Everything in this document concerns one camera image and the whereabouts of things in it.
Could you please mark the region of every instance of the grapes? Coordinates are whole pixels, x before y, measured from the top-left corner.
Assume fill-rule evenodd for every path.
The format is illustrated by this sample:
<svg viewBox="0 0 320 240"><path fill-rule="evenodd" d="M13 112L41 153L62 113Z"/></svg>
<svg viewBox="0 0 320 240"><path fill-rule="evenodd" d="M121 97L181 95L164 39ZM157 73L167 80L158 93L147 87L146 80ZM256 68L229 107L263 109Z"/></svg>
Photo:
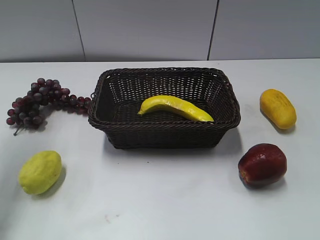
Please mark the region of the grapes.
<svg viewBox="0 0 320 240"><path fill-rule="evenodd" d="M48 87L40 87L39 88L39 93L42 94L42 95L47 95L47 93L49 92L49 88Z"/></svg>
<svg viewBox="0 0 320 240"><path fill-rule="evenodd" d="M41 101L41 99L42 99L42 94L41 93L35 93L34 95L33 95L33 99L35 100L35 101L37 101L37 102L40 102Z"/></svg>
<svg viewBox="0 0 320 240"><path fill-rule="evenodd" d="M7 114L8 114L9 117L11 117L13 114L15 114L15 110L14 109L9 109Z"/></svg>
<svg viewBox="0 0 320 240"><path fill-rule="evenodd" d="M50 90L50 91L48 92L48 96L49 96L49 98L54 98L54 97L55 97L55 91Z"/></svg>
<svg viewBox="0 0 320 240"><path fill-rule="evenodd" d="M19 119L19 117L18 117L17 114L13 114L13 115L11 116L11 119L12 119L14 122L16 122L16 121Z"/></svg>
<svg viewBox="0 0 320 240"><path fill-rule="evenodd" d="M42 100L40 104L42 106L47 106L49 104L49 97L47 95L42 96Z"/></svg>
<svg viewBox="0 0 320 240"><path fill-rule="evenodd" d="M6 119L6 124L8 124L8 125L13 125L13 124L15 124L16 122L11 118L11 117L9 117L9 118L7 118Z"/></svg>
<svg viewBox="0 0 320 240"><path fill-rule="evenodd" d="M14 108L14 113L15 113L15 114L19 114L19 113L21 113L21 108L20 108L20 107L18 107L18 106L17 106L17 107L15 107L15 108Z"/></svg>
<svg viewBox="0 0 320 240"><path fill-rule="evenodd" d="M30 116L25 117L23 119L23 124L30 127L32 125L32 118Z"/></svg>
<svg viewBox="0 0 320 240"><path fill-rule="evenodd" d="M39 115L39 110L31 110L31 111L29 111L29 117L30 118L34 118L35 116L38 116Z"/></svg>
<svg viewBox="0 0 320 240"><path fill-rule="evenodd" d="M18 97L15 102L18 107L21 107L24 104L24 100L21 97Z"/></svg>
<svg viewBox="0 0 320 240"><path fill-rule="evenodd" d="M62 88L58 80L38 78L36 82L31 84L31 90L27 92L26 96L18 97L12 102L12 109L7 111L9 118L6 123L37 128L45 119L39 115L40 105L47 106L49 103L56 110L63 109L68 113L86 114L91 106L91 98L83 96L77 98L74 94L69 95L70 89Z"/></svg>
<svg viewBox="0 0 320 240"><path fill-rule="evenodd" d="M18 107L18 104L14 101L14 102L12 103L12 107L15 109L16 107Z"/></svg>
<svg viewBox="0 0 320 240"><path fill-rule="evenodd" d="M61 90L60 84L55 84L55 85L53 85L53 89L54 89L54 90Z"/></svg>
<svg viewBox="0 0 320 240"><path fill-rule="evenodd" d="M34 82L31 84L31 91L34 93L37 93L39 90L39 84L37 82Z"/></svg>
<svg viewBox="0 0 320 240"><path fill-rule="evenodd" d="M41 77L41 78L38 78L37 83L38 83L40 86L42 86L42 85L45 85L46 80Z"/></svg>
<svg viewBox="0 0 320 240"><path fill-rule="evenodd" d="M54 81L52 81L51 79L48 79L47 81L45 81L45 85L47 87L52 87L54 85Z"/></svg>
<svg viewBox="0 0 320 240"><path fill-rule="evenodd" d="M31 107L31 109L33 110L39 110L39 108L40 108L40 105L38 103L33 104Z"/></svg>
<svg viewBox="0 0 320 240"><path fill-rule="evenodd" d="M69 102L71 106L76 106L78 103L78 100L76 98L70 98Z"/></svg>
<svg viewBox="0 0 320 240"><path fill-rule="evenodd" d="M32 123L35 125L40 125L42 123L42 118L40 116L35 116L32 118Z"/></svg>
<svg viewBox="0 0 320 240"><path fill-rule="evenodd" d="M64 101L64 102L68 102L69 101L69 96L64 94L61 96L61 100Z"/></svg>
<svg viewBox="0 0 320 240"><path fill-rule="evenodd" d="M69 88L62 88L61 91L62 91L62 93L63 93L64 95L69 95L69 94L70 94Z"/></svg>

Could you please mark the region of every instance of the gray wall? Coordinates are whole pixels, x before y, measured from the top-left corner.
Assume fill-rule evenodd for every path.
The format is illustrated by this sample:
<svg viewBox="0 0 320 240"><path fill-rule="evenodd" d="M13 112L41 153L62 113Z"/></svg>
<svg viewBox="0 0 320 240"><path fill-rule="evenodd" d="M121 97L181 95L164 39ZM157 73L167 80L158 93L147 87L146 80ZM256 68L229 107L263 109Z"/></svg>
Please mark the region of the gray wall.
<svg viewBox="0 0 320 240"><path fill-rule="evenodd" d="M220 0L210 60L320 58L320 0Z"/></svg>
<svg viewBox="0 0 320 240"><path fill-rule="evenodd" d="M0 0L0 62L84 60L70 0Z"/></svg>
<svg viewBox="0 0 320 240"><path fill-rule="evenodd" d="M214 25L216 6L1 0L0 62L320 58L320 0L220 0Z"/></svg>

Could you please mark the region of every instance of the dark brown wicker basket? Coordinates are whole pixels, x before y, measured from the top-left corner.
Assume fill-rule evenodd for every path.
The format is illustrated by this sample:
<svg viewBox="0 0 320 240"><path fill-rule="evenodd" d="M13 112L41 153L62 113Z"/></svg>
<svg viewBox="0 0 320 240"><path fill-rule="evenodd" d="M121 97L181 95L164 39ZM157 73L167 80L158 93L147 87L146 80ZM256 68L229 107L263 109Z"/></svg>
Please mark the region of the dark brown wicker basket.
<svg viewBox="0 0 320 240"><path fill-rule="evenodd" d="M190 121L166 111L137 115L141 103L156 95L187 100L214 122ZM240 119L232 85L214 68L108 70L98 80L89 110L89 123L118 149L214 147Z"/></svg>

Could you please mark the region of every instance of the red apple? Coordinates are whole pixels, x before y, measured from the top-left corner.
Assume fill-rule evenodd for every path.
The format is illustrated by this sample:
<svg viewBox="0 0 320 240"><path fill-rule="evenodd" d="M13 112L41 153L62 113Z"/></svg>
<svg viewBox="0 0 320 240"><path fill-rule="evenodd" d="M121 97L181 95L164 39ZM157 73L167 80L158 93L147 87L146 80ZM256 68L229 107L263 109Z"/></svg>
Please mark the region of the red apple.
<svg viewBox="0 0 320 240"><path fill-rule="evenodd" d="M277 182L287 171L287 158L279 147L261 143L251 147L238 163L239 174L253 188Z"/></svg>

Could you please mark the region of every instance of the yellow banana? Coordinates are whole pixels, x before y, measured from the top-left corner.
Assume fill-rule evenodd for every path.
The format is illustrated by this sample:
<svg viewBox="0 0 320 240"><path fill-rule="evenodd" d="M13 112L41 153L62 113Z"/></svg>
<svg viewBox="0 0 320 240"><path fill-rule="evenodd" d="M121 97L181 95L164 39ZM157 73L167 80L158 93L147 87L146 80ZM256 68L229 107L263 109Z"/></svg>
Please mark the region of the yellow banana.
<svg viewBox="0 0 320 240"><path fill-rule="evenodd" d="M192 103L175 96L158 95L143 101L138 115L158 110L170 111L191 121L213 122L213 118Z"/></svg>

